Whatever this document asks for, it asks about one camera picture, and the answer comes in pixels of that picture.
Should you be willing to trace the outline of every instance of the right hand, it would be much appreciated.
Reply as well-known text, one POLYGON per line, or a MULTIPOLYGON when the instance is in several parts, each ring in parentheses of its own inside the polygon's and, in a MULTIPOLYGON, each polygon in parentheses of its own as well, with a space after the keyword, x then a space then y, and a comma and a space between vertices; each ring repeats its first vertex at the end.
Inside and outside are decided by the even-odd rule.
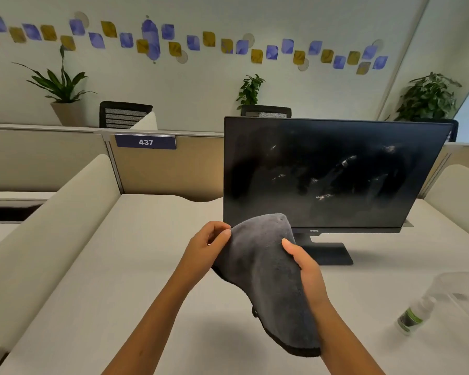
POLYGON ((324 305, 329 305, 330 300, 318 263, 302 247, 294 245, 288 239, 283 238, 281 244, 300 267, 300 279, 311 311, 316 313, 324 305))

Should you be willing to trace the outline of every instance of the monitor stand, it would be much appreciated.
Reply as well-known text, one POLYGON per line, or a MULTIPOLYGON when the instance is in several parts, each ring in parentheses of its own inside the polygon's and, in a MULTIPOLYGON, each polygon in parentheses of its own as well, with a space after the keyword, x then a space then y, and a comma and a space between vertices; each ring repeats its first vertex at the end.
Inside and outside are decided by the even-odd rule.
POLYGON ((347 266, 353 259, 343 243, 315 243, 306 233, 294 234, 295 243, 302 247, 319 265, 347 266))

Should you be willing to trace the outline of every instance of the cleaning cloth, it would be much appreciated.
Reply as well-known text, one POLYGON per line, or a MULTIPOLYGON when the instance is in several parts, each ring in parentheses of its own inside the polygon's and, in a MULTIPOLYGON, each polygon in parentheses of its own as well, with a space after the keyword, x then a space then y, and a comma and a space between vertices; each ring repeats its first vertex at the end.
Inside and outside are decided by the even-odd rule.
POLYGON ((281 245, 295 243, 284 214, 265 214, 231 229, 213 264, 226 282, 242 289, 266 333, 288 353, 318 357, 318 332, 304 294, 300 268, 281 245))

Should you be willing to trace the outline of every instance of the computer monitor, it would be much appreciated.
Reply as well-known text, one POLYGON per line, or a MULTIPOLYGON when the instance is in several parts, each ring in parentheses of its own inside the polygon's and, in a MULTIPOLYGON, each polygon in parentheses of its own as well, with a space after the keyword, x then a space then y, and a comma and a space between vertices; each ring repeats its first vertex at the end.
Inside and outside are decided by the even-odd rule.
POLYGON ((321 265, 352 265, 322 233, 399 233, 452 125, 226 117, 224 221, 287 216, 321 265))

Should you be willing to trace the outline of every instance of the left hand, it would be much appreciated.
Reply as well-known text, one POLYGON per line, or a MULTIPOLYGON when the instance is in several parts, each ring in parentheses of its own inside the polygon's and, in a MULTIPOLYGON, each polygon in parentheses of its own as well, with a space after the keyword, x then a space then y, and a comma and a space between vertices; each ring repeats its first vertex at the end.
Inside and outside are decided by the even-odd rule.
POLYGON ((230 238, 231 227, 227 223, 210 221, 189 240, 173 276, 191 290, 210 270, 230 238))

